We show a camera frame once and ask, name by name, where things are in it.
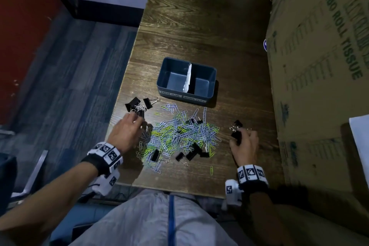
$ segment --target person's left hand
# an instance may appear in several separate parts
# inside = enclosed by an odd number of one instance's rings
[[[123,119],[113,127],[107,142],[124,154],[137,144],[143,132],[141,125],[144,121],[144,118],[139,117],[133,111],[125,114]]]

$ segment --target gray carpet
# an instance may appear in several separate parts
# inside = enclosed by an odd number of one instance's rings
[[[16,136],[0,136],[0,151],[18,161],[22,190],[43,150],[42,183],[77,164],[104,140],[137,29],[75,20],[63,9],[36,53],[42,62],[16,116]]]

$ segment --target pile of paper clips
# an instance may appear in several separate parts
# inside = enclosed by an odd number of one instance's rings
[[[150,127],[142,134],[137,157],[144,165],[148,165],[157,173],[161,173],[160,166],[163,161],[169,162],[169,158],[176,152],[182,152],[190,161],[193,158],[195,145],[201,148],[201,157],[212,157],[215,146],[219,146],[221,140],[216,136],[219,127],[206,122],[206,107],[204,107],[203,119],[201,120],[195,112],[189,117],[187,111],[179,111],[175,103],[160,106],[171,113],[176,112],[176,117],[170,121],[162,121],[150,130]],[[179,160],[188,165],[184,158]]]

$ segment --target red wall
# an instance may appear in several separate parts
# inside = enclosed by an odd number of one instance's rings
[[[60,0],[0,0],[0,125],[60,6]]]

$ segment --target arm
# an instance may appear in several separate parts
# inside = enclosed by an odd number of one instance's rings
[[[137,143],[143,121],[136,113],[127,113],[107,142],[124,154]],[[97,176],[94,165],[81,162],[0,217],[0,231],[18,246],[40,245]]]
[[[237,165],[256,165],[256,152],[259,138],[256,131],[238,129],[242,133],[242,142],[237,146],[234,140],[229,141],[233,157]],[[256,233],[267,245],[295,245],[285,226],[277,215],[277,211],[265,192],[250,194],[250,210]]]

